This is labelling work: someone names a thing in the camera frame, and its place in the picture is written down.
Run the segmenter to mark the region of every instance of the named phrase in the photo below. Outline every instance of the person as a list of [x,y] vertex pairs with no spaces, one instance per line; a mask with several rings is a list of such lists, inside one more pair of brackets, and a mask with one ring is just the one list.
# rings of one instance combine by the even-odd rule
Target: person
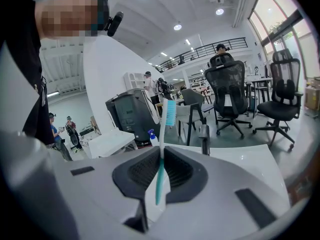
[[159,78],[159,82],[161,84],[161,89],[162,89],[162,93],[164,95],[164,97],[170,101],[172,101],[171,95],[170,95],[170,90],[169,87],[167,85],[167,82],[165,80],[163,80],[162,77]]
[[219,43],[216,46],[216,53],[217,54],[225,54],[226,53],[226,46],[223,43]]
[[69,154],[68,149],[66,148],[65,144],[63,143],[61,137],[59,136],[60,133],[64,132],[63,129],[58,130],[57,128],[54,127],[53,122],[55,121],[55,115],[53,113],[49,113],[49,121],[50,121],[50,128],[51,128],[51,132],[54,138],[54,146],[56,149],[58,149],[60,151],[60,153],[62,154],[63,158],[67,161],[72,161],[72,158]]
[[157,81],[152,79],[150,71],[145,72],[144,76],[146,78],[144,82],[144,88],[148,91],[152,104],[156,105],[160,103],[160,100],[158,97],[159,92],[157,87]]
[[71,121],[71,116],[68,116],[66,118],[65,129],[66,129],[66,132],[69,134],[70,137],[72,135],[75,135],[76,139],[78,140],[78,144],[75,146],[78,149],[78,151],[83,150],[83,148],[81,146],[81,143],[80,143],[80,140],[79,140],[78,132],[76,130],[76,124]]
[[6,20],[9,23],[5,25],[4,31],[7,34],[5,39],[7,48],[23,76],[39,95],[22,131],[45,145],[54,143],[54,138],[48,116],[46,80],[42,77],[40,41],[45,38],[95,36],[107,11],[106,6],[97,6],[101,4],[97,1],[19,0],[23,4],[23,12],[19,15],[11,13]]

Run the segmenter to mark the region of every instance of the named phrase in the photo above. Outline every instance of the headset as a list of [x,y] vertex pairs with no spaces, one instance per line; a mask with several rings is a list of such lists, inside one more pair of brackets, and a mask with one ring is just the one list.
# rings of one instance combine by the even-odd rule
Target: headset
[[91,30],[86,31],[88,36],[96,36],[101,31],[106,31],[109,37],[113,37],[124,18],[124,13],[118,11],[115,16],[110,17],[109,0],[98,0],[97,24],[91,24]]

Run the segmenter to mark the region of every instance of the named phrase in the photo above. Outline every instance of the toothbrush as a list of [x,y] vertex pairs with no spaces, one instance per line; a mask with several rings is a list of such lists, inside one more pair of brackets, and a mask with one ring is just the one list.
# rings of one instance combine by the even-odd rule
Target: toothbrush
[[160,165],[158,171],[158,178],[156,179],[155,189],[155,204],[160,203],[165,173],[165,130],[166,126],[174,126],[176,121],[176,102],[174,100],[163,99],[162,119],[159,135],[160,147]]

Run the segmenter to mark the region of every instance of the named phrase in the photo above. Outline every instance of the railing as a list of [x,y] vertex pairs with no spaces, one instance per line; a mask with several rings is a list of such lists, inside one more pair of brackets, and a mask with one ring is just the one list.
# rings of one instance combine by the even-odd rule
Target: railing
[[172,59],[167,60],[166,62],[160,64],[157,67],[157,70],[160,73],[163,73],[167,70],[173,69],[174,67],[180,65],[180,56],[184,57],[184,63],[186,63],[186,62],[189,62],[190,60],[192,61],[207,55],[215,55],[217,53],[216,48],[218,44],[224,44],[225,47],[230,48],[230,50],[236,50],[236,49],[248,47],[245,37],[233,38],[229,40],[210,43],[205,46],[198,47],[193,51],[192,50],[187,51],[185,53],[182,53],[182,54],[179,54],[178,56],[173,57]]

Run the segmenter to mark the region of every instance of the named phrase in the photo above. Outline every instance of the teal toothbrush handle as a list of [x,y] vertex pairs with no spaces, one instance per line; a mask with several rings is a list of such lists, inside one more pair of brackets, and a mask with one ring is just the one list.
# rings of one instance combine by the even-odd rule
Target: teal toothbrush handle
[[165,161],[160,158],[160,166],[158,171],[158,178],[156,179],[155,189],[155,204],[158,205],[161,200],[162,189],[164,185],[164,174],[165,174]]

